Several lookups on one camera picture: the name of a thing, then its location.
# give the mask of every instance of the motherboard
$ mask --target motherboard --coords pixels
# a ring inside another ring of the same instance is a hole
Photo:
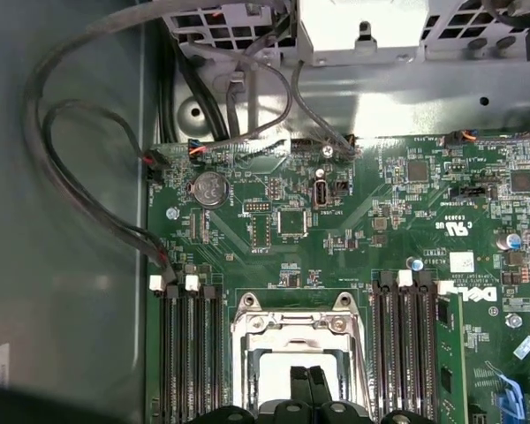
[[[530,134],[348,140],[156,148],[148,422],[289,398],[299,363],[375,422],[530,422]]]

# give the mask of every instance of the black cable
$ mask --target black cable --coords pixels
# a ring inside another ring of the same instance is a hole
[[[247,3],[244,0],[228,0],[228,2],[230,4]],[[284,11],[282,0],[251,0],[251,3],[271,6],[278,12]],[[47,141],[42,132],[39,103],[50,74],[62,62],[64,57],[80,47],[106,34],[114,34],[170,13],[192,9],[193,7],[216,7],[222,4],[223,0],[159,0],[157,2],[137,4],[112,13],[89,25],[83,34],[62,42],[54,49],[51,49],[31,71],[24,88],[22,106],[23,131],[27,147],[34,160],[42,167],[51,183],[76,209],[104,226],[126,244],[140,250],[151,261],[157,263],[163,269],[163,280],[167,283],[174,278],[168,255],[154,249],[150,243],[140,236],[131,234],[129,230],[117,225],[110,216],[100,214],[90,199],[80,198],[74,187],[64,179],[49,155]]]
[[[122,220],[120,217],[114,215],[112,212],[106,209],[99,201],[97,201],[94,196],[78,181],[78,179],[72,174],[72,172],[69,171],[69,169],[65,166],[65,164],[57,154],[57,151],[53,146],[52,127],[55,122],[55,119],[61,113],[71,109],[89,111],[91,113],[94,113],[95,115],[104,117],[120,125],[125,131],[125,134],[127,135],[130,144],[132,144],[133,150],[137,153],[137,150],[139,148],[139,143],[137,142],[135,135],[133,134],[131,126],[129,126],[129,124],[117,113],[91,102],[86,102],[83,100],[65,100],[54,104],[48,110],[47,114],[45,115],[45,118],[43,119],[43,136],[45,140],[46,149],[48,150],[48,153],[51,156],[51,161],[57,166],[57,168],[63,175],[65,181],[70,184],[76,192],[79,192],[83,197],[88,198],[91,203],[94,203],[96,208],[100,209],[103,213],[110,215],[112,220],[121,225],[122,227],[125,227],[130,231],[137,232],[144,236],[146,239],[149,239],[158,251],[164,250],[163,243],[155,234]]]
[[[530,28],[530,13],[521,16],[505,16],[499,13],[493,4],[493,0],[481,0],[483,9],[499,22],[518,29]]]
[[[304,62],[299,60],[296,67],[294,68],[294,71],[292,72],[291,77],[291,88],[292,88],[292,96],[294,97],[294,101],[300,106],[300,108],[312,119],[315,121],[318,126],[320,126],[324,132],[326,132],[326,135],[329,137],[329,140],[333,140],[337,143],[337,146],[342,148],[344,152],[347,155],[354,156],[355,155],[355,149],[353,146],[349,143],[348,140],[345,139],[345,137],[337,132],[326,120],[318,115],[316,112],[314,112],[312,109],[310,109],[310,106],[307,105],[307,103],[304,101],[304,98],[302,97],[302,93],[299,89],[299,79],[300,79],[300,73],[302,72],[302,68],[304,66]]]
[[[271,31],[252,42],[247,49],[244,50],[244,55],[255,56],[261,50],[266,49],[267,47],[281,40],[281,36],[284,32],[286,32],[287,29],[289,29],[290,24],[290,16],[287,15],[281,18]],[[238,62],[234,72],[243,72],[245,69],[245,64]],[[236,111],[236,97],[239,91],[241,91],[239,89],[239,84],[232,81],[228,83],[228,90],[226,92],[226,117],[228,118],[228,126],[230,127],[231,137],[237,137],[240,133],[238,112]]]
[[[269,66],[268,64],[264,64],[260,60],[257,60],[255,57],[247,56],[247,55],[244,55],[243,53],[238,53],[237,51],[219,49],[217,47],[212,47],[207,44],[201,44],[198,42],[194,42],[193,40],[189,40],[189,44],[191,45],[191,47],[195,49],[199,49],[202,51],[208,51],[210,53],[218,53],[221,55],[231,57],[234,60],[244,62],[245,64],[259,66],[263,70],[274,74],[279,79],[281,84],[283,84],[284,91],[286,92],[286,104],[284,105],[283,112],[281,112],[281,114],[278,117],[276,117],[275,119],[272,119],[266,124],[258,126],[252,131],[239,135],[238,137],[233,137],[229,140],[224,140],[224,141],[212,141],[209,143],[204,143],[203,147],[206,150],[210,150],[214,148],[221,148],[223,146],[228,146],[230,144],[244,143],[248,140],[256,139],[257,137],[259,137],[261,133],[268,130],[269,128],[272,128],[275,125],[281,124],[289,116],[289,113],[291,112],[291,107],[292,107],[291,84],[289,84],[289,81],[286,80],[286,78],[280,71],[278,71],[272,66]]]
[[[222,112],[212,92],[206,87],[206,84],[204,84],[201,76],[194,69],[191,61],[185,56],[178,42],[172,37],[170,39],[170,45],[177,59],[178,71],[193,93],[194,100],[201,107],[202,114],[206,118],[212,137],[215,141],[228,140],[230,138],[228,127],[223,120]]]
[[[175,125],[172,121],[173,100],[175,96],[175,73],[177,64],[175,51],[170,45],[170,35],[164,22],[161,24],[161,56],[160,67],[160,87],[159,87],[159,117],[161,119],[160,128],[163,133],[163,140],[166,143],[177,143],[178,137],[175,132]]]

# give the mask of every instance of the blue capacitor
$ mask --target blue capacitor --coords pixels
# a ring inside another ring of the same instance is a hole
[[[424,269],[424,262],[420,258],[411,256],[406,260],[406,267],[412,271],[422,271]]]

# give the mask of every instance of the screw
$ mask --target screw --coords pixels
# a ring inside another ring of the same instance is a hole
[[[263,326],[263,319],[259,316],[254,316],[251,319],[250,324],[254,329],[260,329]]]
[[[408,55],[398,55],[397,56],[397,61],[398,62],[412,62],[412,59]]]
[[[345,323],[343,318],[337,317],[334,318],[334,321],[332,321],[332,328],[334,329],[334,331],[344,331],[345,327],[347,327],[347,324]]]
[[[508,314],[506,315],[506,319],[504,320],[506,323],[506,326],[510,329],[519,329],[522,327],[522,317],[520,315],[516,314]]]
[[[395,415],[392,417],[392,420],[395,421],[397,424],[408,424],[410,420],[408,417],[405,417],[404,415]]]
[[[167,219],[170,219],[171,221],[175,221],[178,219],[180,212],[178,211],[177,208],[168,208],[167,212],[165,212],[165,215],[167,216]]]
[[[342,404],[332,404],[329,409],[331,409],[335,413],[342,413],[343,411],[345,411],[345,406],[343,406]]]
[[[322,148],[322,156],[326,159],[330,159],[334,155],[334,148],[332,146],[324,146]]]

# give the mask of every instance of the capacitor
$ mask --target capacitor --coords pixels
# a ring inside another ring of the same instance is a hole
[[[206,209],[219,208],[228,200],[230,183],[224,175],[207,170],[194,180],[191,195]]]
[[[496,245],[501,250],[518,250],[522,247],[522,238],[514,232],[499,234],[496,238]]]
[[[424,262],[420,258],[411,256],[406,260],[406,267],[412,271],[422,271],[424,269]]]

